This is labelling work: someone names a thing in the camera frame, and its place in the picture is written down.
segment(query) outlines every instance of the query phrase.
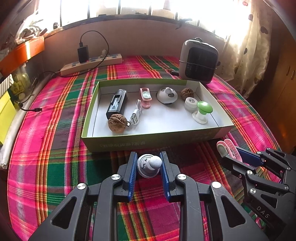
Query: polka dot curtain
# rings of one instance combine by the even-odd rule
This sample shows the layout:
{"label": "polka dot curtain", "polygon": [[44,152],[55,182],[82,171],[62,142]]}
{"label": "polka dot curtain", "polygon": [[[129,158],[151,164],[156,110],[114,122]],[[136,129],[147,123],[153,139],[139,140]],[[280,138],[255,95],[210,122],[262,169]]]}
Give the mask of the polka dot curtain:
{"label": "polka dot curtain", "polygon": [[219,53],[216,74],[248,98],[268,64],[272,9],[263,0],[234,2],[230,34]]}

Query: walnut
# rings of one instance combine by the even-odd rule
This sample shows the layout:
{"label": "walnut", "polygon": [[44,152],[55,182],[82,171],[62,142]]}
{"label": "walnut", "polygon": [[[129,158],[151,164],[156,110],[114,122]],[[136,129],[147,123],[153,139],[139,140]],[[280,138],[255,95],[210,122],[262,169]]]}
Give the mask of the walnut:
{"label": "walnut", "polygon": [[113,114],[108,120],[108,126],[115,133],[123,133],[128,125],[127,119],[122,114]]}
{"label": "walnut", "polygon": [[194,92],[192,89],[185,88],[181,91],[181,98],[182,100],[186,100],[188,97],[194,98]]}

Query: blue gripper pad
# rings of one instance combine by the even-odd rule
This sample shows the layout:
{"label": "blue gripper pad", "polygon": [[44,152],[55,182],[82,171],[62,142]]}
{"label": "blue gripper pad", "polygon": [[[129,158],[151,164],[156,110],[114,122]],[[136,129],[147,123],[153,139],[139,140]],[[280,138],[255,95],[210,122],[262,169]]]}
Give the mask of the blue gripper pad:
{"label": "blue gripper pad", "polygon": [[131,168],[131,175],[128,181],[128,200],[131,201],[133,198],[133,192],[135,190],[135,183],[136,183],[136,175],[137,175],[137,160],[138,155],[135,153],[133,158],[133,165]]}
{"label": "blue gripper pad", "polygon": [[244,150],[242,148],[238,148],[238,147],[236,148],[239,154],[241,155],[242,161],[244,163],[247,163],[253,167],[259,167],[263,165],[263,162],[258,154]]}
{"label": "blue gripper pad", "polygon": [[164,192],[165,198],[169,202],[170,201],[170,188],[169,188],[168,174],[166,172],[165,163],[163,160],[162,153],[160,153],[159,156],[163,162],[161,165],[161,168],[160,168],[161,178],[163,180],[163,192]]}

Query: wooden power strip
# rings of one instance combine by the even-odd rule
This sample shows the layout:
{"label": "wooden power strip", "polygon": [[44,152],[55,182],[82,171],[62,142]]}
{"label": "wooden power strip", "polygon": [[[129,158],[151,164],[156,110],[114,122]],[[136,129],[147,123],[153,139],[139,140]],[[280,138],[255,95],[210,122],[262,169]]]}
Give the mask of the wooden power strip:
{"label": "wooden power strip", "polygon": [[[89,61],[85,63],[79,63],[79,62],[74,62],[71,64],[66,64],[62,69],[61,69],[61,75],[65,76],[68,74],[72,74],[75,72],[87,70],[87,69],[92,69],[95,66],[101,62],[103,58],[101,57],[95,57],[95,58],[90,58]],[[108,55],[104,61],[99,65],[101,66],[107,66],[107,65],[113,65],[113,64],[121,64],[122,63],[122,56],[121,54],[112,54]]]}

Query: tablecloth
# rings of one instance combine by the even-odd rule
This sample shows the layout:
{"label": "tablecloth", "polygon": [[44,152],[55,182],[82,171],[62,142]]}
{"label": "tablecloth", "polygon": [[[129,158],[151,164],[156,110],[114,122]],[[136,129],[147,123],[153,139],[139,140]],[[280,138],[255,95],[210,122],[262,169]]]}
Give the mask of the tablecloth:
{"label": "tablecloth", "polygon": [[[51,79],[37,96],[20,127],[12,151],[8,202],[11,224],[22,240],[28,240],[49,213],[81,182],[102,182],[118,166],[127,163],[130,151],[90,153],[80,139],[84,118],[99,80],[124,78],[170,78],[178,70],[173,57],[132,56],[122,64],[96,68],[78,76]],[[274,136],[243,97],[223,80],[214,77],[207,85],[232,119],[235,127],[226,136],[252,152],[270,147],[279,149]],[[238,202],[242,202],[240,179],[219,164],[217,140],[177,147],[137,150],[138,155],[158,155],[166,151],[170,162],[196,181],[220,182]],[[278,181],[264,168],[260,176]],[[137,177],[135,193],[128,204],[118,205],[119,240],[178,240],[180,204],[168,203],[161,178]],[[204,217],[205,239],[208,240]]]}

